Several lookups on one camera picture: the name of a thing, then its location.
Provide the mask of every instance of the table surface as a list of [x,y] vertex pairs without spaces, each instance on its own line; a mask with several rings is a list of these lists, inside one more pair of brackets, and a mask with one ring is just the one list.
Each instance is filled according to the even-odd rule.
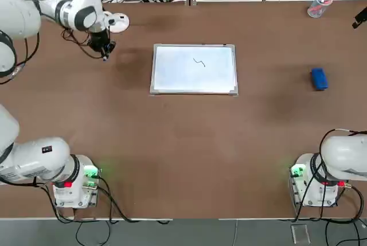
[[[352,28],[366,3],[335,2],[320,19],[307,5],[106,5],[131,21],[106,63],[44,22],[40,50],[0,101],[20,122],[19,142],[61,136],[91,157],[130,217],[294,217],[288,168],[327,130],[367,127],[367,25]],[[156,43],[236,45],[239,96],[150,95]],[[313,67],[325,69],[328,90],[313,90]],[[33,188],[3,186],[0,204],[0,217],[53,217]],[[347,192],[325,216],[351,217],[356,206]],[[108,217],[108,200],[83,215]]]

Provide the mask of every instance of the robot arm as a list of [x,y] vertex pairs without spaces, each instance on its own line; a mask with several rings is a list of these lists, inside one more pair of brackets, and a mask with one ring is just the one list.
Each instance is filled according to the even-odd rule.
[[328,137],[321,153],[324,163],[318,153],[306,153],[291,168],[294,205],[334,206],[346,180],[367,181],[367,135]]
[[321,147],[327,172],[338,180],[367,181],[367,135],[331,136]]
[[96,202],[100,171],[88,157],[70,155],[68,144],[57,137],[14,143],[18,133],[18,122],[0,105],[1,180],[52,182],[58,207],[86,208]]
[[88,45],[101,53],[103,60],[115,47],[108,31],[115,20],[106,16],[101,0],[0,0],[0,7],[6,12],[0,14],[0,77],[15,70],[13,40],[37,34],[42,15],[63,27],[88,32]]

